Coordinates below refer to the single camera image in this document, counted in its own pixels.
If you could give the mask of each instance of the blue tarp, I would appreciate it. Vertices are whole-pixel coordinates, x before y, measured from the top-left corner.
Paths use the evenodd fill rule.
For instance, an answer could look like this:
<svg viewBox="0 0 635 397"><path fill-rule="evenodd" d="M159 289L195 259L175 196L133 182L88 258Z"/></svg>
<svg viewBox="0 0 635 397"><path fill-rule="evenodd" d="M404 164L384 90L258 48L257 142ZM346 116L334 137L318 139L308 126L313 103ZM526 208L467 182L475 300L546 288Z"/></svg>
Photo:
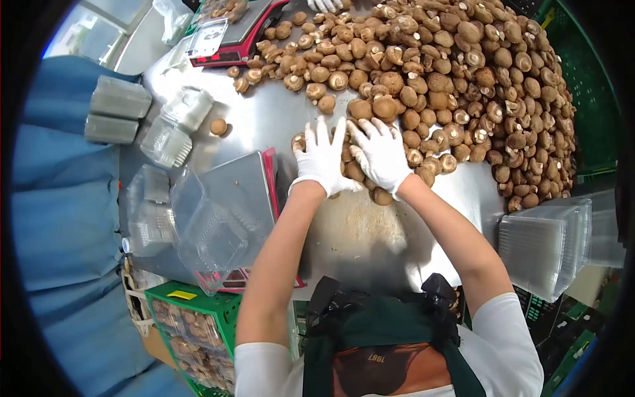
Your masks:
<svg viewBox="0 0 635 397"><path fill-rule="evenodd" d="M136 81L79 57L42 61L13 163L18 265L44 338L85 396L187 396L144 349L121 278L119 147L84 141L99 75Z"/></svg>

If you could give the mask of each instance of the red scale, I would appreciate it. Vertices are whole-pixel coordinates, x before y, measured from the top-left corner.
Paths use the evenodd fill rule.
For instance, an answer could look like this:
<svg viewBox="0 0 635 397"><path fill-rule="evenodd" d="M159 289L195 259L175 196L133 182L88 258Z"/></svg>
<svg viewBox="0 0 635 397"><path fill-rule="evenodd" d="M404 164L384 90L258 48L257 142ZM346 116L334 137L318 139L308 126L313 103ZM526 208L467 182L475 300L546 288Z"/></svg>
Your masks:
<svg viewBox="0 0 635 397"><path fill-rule="evenodd" d="M258 39L280 18L288 3L289 0L250 1L242 18L227 27L218 51L207 57L190 58L192 66L245 65L253 56Z"/></svg>

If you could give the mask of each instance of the digital scale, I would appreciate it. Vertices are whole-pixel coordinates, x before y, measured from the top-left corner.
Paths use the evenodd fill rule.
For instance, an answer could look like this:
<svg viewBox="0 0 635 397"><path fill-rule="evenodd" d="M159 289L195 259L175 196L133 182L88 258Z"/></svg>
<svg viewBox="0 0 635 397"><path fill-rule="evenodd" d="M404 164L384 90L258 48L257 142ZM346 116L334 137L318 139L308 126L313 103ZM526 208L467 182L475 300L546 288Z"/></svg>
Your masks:
<svg viewBox="0 0 635 397"><path fill-rule="evenodd" d="M245 65L265 29L282 15L289 0L254 0L234 24L203 23L195 31L188 57L193 67Z"/></svg>

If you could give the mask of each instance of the white glove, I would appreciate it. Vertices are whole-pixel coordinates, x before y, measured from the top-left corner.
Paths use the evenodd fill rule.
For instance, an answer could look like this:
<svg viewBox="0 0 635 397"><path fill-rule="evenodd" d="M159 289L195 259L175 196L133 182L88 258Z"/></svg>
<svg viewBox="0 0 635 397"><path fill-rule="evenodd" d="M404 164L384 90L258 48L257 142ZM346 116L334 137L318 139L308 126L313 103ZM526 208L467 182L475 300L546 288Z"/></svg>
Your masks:
<svg viewBox="0 0 635 397"><path fill-rule="evenodd" d="M341 0L307 0L309 8L315 12L321 13L336 13L338 10L344 8Z"/></svg>
<svg viewBox="0 0 635 397"><path fill-rule="evenodd" d="M333 143L331 144L324 116L319 116L317 118L316 141L316 133L311 129L311 124L307 123L304 130L307 152L302 151L299 142L293 143L293 154L298 160L298 177L291 184L289 193L291 193L291 189L296 183L303 180L315 180L322 185L326 191L326 197L343 190L354 192L362 190L362 185L359 182L345 178L340 172L345 133L346 119L342 117L337 122Z"/></svg>
<svg viewBox="0 0 635 397"><path fill-rule="evenodd" d="M352 121L346 122L351 136L357 143L357 146L351 145L351 154L374 183L399 200L397 189L412 173L403 151L403 139L397 129L388 128L377 118L372 118L371 121L359 120L359 126L365 133Z"/></svg>

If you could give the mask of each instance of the dark green apron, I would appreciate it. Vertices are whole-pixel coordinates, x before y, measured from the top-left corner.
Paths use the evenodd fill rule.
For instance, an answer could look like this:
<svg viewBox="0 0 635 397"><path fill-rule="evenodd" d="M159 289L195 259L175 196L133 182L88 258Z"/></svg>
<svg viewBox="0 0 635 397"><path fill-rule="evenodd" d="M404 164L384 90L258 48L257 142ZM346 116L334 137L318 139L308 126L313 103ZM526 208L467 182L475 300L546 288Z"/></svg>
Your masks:
<svg viewBox="0 0 635 397"><path fill-rule="evenodd" d="M395 298L368 297L362 306L321 318L304 348L303 397L333 395L333 355L353 347L432 342L434 319L418 303ZM463 359L457 345L447 338L439 349L457 397L485 397L485 390Z"/></svg>

